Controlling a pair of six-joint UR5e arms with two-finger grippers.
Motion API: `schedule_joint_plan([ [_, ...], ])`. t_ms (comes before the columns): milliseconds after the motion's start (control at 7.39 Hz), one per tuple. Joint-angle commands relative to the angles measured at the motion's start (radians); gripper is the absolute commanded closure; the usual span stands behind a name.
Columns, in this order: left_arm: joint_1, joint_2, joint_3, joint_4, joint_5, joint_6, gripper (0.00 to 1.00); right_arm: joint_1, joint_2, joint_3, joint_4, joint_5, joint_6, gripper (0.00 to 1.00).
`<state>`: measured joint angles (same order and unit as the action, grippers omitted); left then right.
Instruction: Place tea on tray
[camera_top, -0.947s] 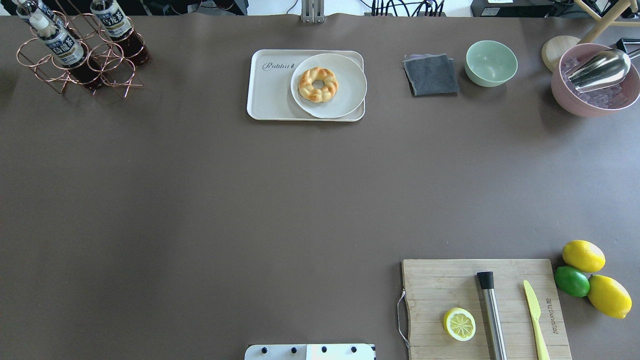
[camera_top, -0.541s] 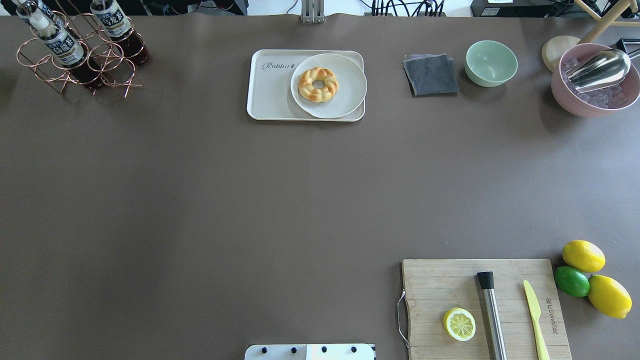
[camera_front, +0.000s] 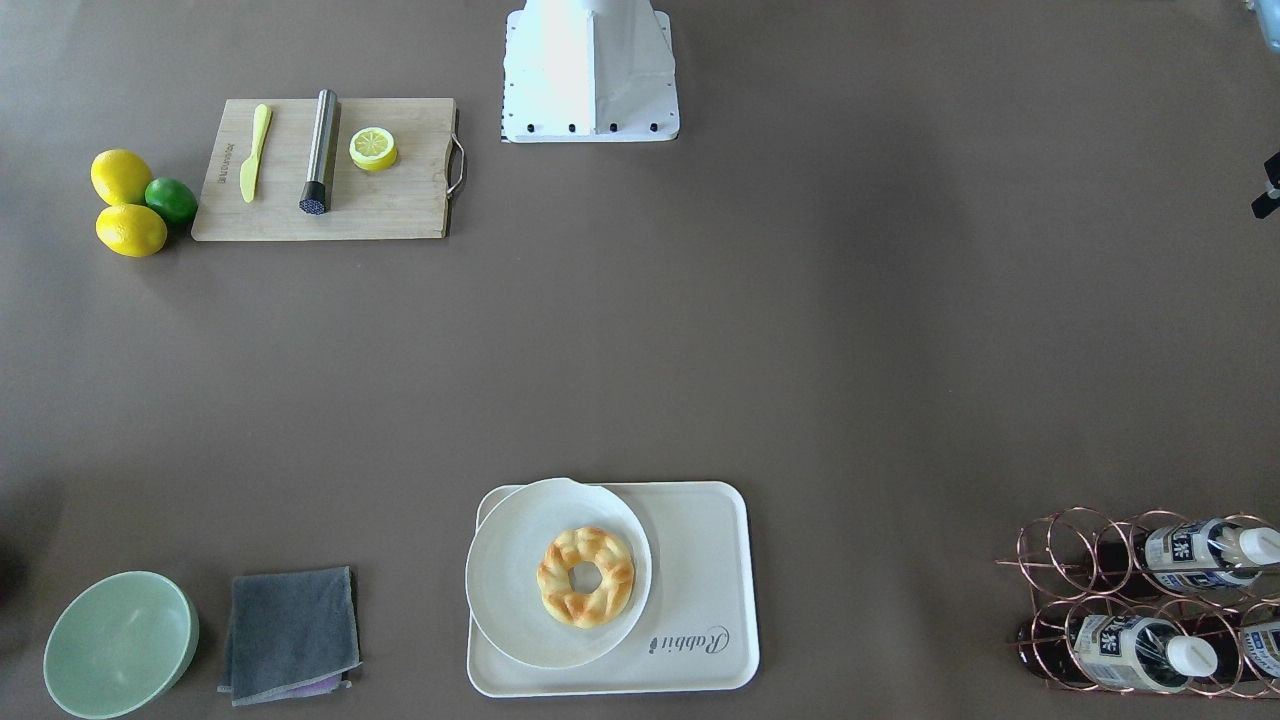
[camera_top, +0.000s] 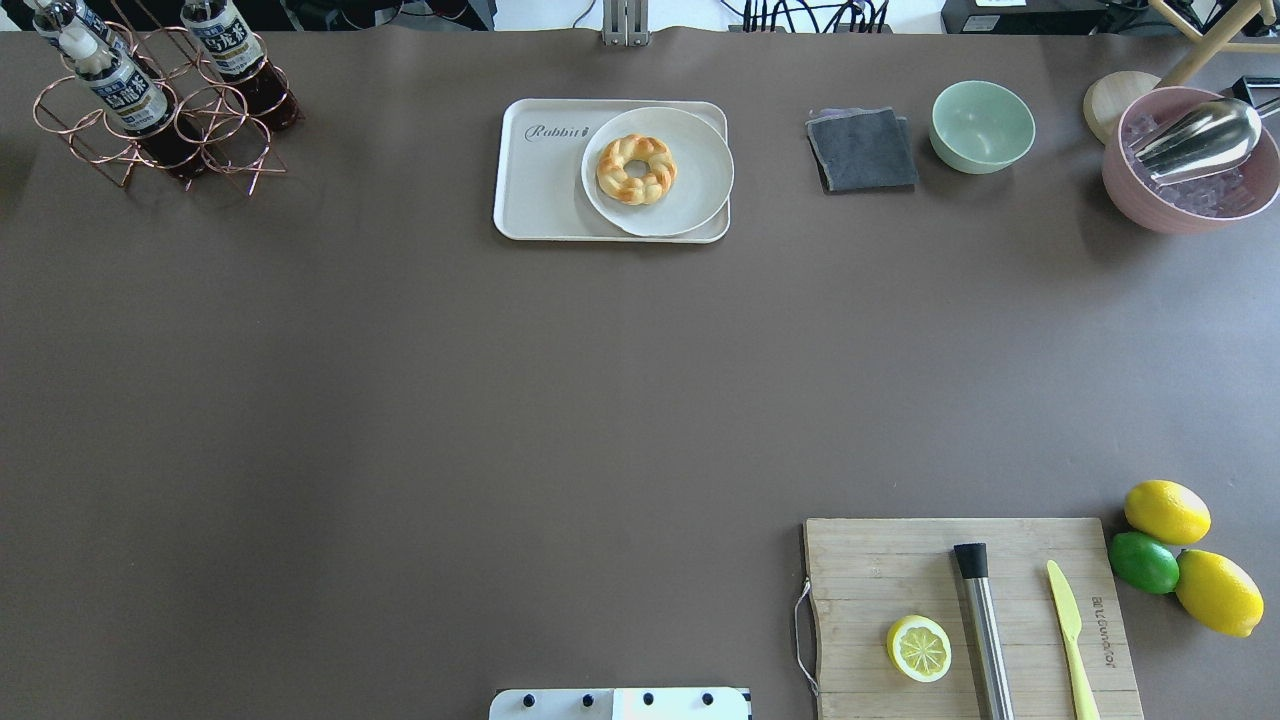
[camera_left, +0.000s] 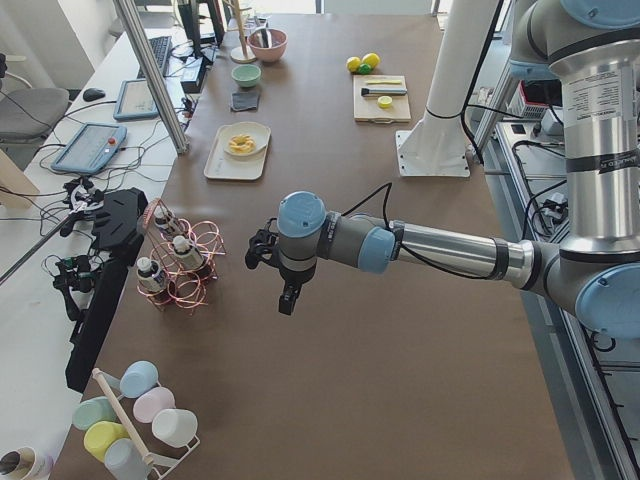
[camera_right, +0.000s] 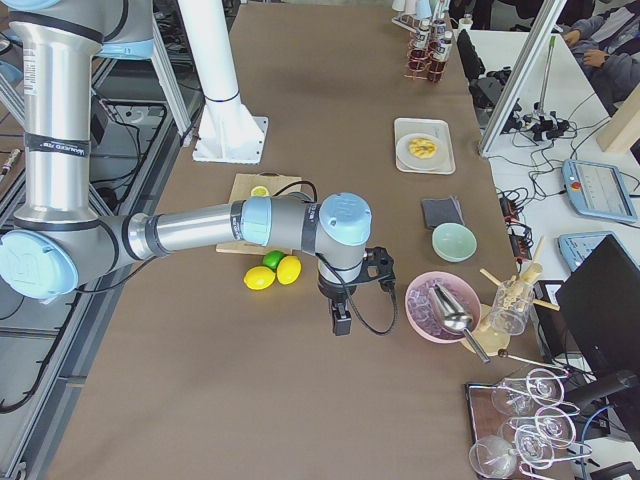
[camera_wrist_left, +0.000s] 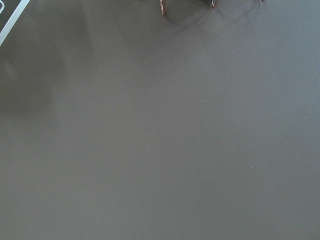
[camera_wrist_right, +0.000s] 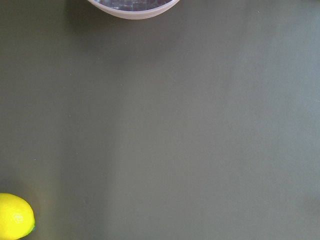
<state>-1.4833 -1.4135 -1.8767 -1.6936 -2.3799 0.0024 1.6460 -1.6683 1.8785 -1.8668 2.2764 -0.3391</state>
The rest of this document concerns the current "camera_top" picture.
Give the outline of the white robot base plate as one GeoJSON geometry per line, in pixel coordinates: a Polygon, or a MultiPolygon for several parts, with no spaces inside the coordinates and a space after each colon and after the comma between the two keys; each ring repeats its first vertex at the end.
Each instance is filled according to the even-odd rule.
{"type": "Polygon", "coordinates": [[[733,687],[507,689],[489,719],[751,719],[750,691],[733,687]]]}

